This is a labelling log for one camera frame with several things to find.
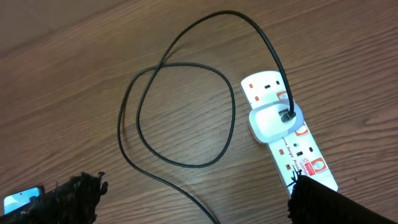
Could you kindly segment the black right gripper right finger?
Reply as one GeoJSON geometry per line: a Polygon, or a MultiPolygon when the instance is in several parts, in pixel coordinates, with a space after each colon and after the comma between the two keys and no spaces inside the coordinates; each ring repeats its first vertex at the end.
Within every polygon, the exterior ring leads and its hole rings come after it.
{"type": "Polygon", "coordinates": [[[294,170],[288,218],[294,224],[397,224],[294,170]]]}

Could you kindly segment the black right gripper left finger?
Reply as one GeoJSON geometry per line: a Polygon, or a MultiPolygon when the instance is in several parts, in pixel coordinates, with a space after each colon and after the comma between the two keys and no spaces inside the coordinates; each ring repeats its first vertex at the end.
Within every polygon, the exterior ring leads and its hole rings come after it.
{"type": "Polygon", "coordinates": [[[1,224],[93,224],[96,207],[108,191],[102,181],[104,172],[91,175],[82,172],[62,185],[11,213],[1,216],[1,224]]]}

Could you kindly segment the white power strip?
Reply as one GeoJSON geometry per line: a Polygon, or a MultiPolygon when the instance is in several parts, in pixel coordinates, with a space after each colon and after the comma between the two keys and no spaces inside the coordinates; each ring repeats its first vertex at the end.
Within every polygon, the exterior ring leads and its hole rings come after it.
{"type": "MultiPolygon", "coordinates": [[[[284,81],[278,71],[254,73],[241,81],[241,91],[250,111],[274,101],[289,100],[284,81]]],[[[292,193],[291,177],[293,171],[337,191],[338,185],[324,159],[305,120],[303,125],[287,136],[264,144],[278,170],[285,191],[292,193]]]]}

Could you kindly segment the blue-screen Samsung smartphone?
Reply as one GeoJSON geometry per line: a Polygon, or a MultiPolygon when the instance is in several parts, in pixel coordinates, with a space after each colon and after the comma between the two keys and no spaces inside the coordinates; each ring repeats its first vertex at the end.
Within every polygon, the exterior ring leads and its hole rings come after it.
{"type": "Polygon", "coordinates": [[[41,185],[34,186],[29,189],[22,190],[10,195],[7,195],[3,200],[4,214],[8,214],[23,207],[30,202],[32,197],[38,197],[44,193],[44,188],[41,185]]]}

